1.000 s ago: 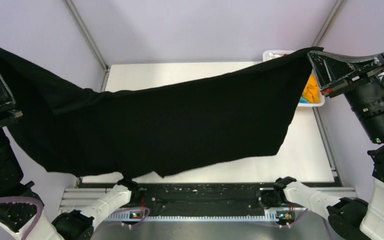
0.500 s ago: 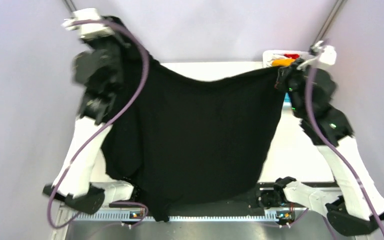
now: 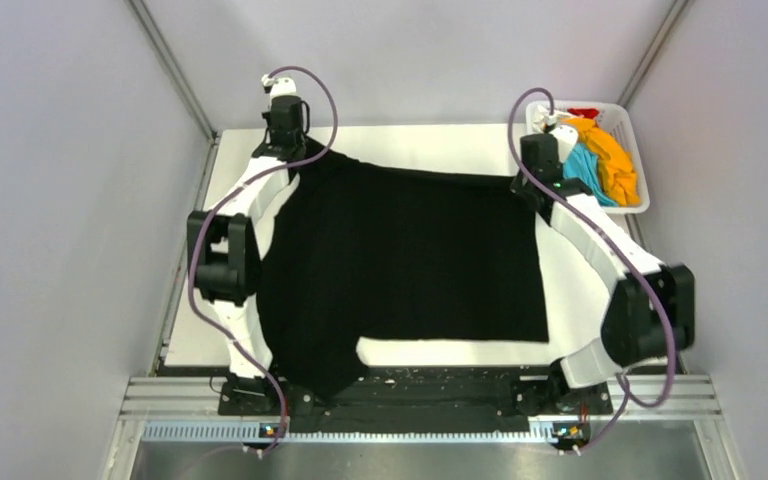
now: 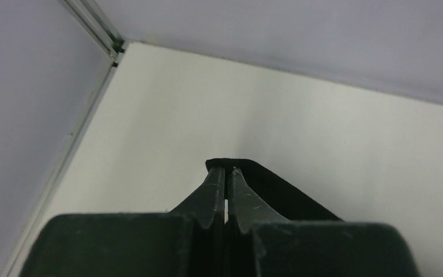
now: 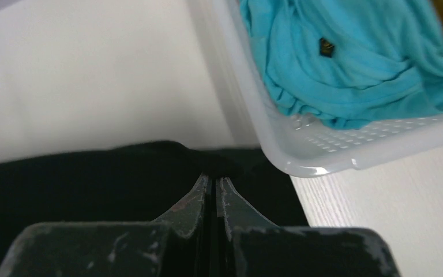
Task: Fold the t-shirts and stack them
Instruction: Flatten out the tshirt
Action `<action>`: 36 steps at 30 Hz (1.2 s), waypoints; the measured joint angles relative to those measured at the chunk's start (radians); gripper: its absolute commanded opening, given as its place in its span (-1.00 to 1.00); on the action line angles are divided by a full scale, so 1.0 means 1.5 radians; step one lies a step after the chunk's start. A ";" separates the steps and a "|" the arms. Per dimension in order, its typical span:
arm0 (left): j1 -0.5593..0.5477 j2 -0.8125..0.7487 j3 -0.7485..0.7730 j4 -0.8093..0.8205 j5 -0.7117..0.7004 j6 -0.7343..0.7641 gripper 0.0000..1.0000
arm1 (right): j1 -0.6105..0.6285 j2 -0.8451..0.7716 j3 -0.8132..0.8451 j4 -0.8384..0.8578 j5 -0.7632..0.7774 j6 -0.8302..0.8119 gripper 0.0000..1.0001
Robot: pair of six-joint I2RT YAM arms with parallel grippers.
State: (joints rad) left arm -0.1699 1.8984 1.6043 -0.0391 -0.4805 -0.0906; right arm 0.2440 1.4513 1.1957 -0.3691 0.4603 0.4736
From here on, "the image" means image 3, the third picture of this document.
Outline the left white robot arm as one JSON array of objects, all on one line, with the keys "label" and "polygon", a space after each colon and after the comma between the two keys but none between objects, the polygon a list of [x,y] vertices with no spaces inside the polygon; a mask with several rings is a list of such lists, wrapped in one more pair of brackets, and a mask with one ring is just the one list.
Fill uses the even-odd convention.
[{"label": "left white robot arm", "polygon": [[278,404],[281,413],[287,407],[270,371],[272,353],[255,306],[266,252],[258,229],[272,221],[271,207],[309,163],[308,115],[299,94],[272,96],[263,114],[264,135],[243,174],[219,200],[191,211],[185,221],[188,306],[223,337],[232,376],[247,381],[243,401],[262,414]]}]

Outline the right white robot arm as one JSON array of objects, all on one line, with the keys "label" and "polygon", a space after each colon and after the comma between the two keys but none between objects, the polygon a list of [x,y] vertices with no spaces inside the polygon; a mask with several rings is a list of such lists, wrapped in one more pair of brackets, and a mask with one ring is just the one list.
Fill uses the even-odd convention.
[{"label": "right white robot arm", "polygon": [[654,400],[623,388],[641,407],[663,405],[673,389],[678,354],[694,341],[692,272],[645,251],[609,218],[585,182],[565,177],[556,136],[509,134],[507,144],[518,168],[512,192],[575,248],[610,295],[595,338],[552,363],[549,404],[572,412],[586,400],[586,387],[622,380],[630,368],[664,358],[666,378]]}]

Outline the black t-shirt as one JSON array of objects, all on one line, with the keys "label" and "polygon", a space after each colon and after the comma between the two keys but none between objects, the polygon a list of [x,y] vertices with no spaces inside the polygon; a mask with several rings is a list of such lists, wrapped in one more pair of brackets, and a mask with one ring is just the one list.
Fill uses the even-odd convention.
[{"label": "black t-shirt", "polygon": [[367,372],[361,338],[549,341],[536,217],[510,178],[306,152],[256,292],[283,377],[333,396]]}]

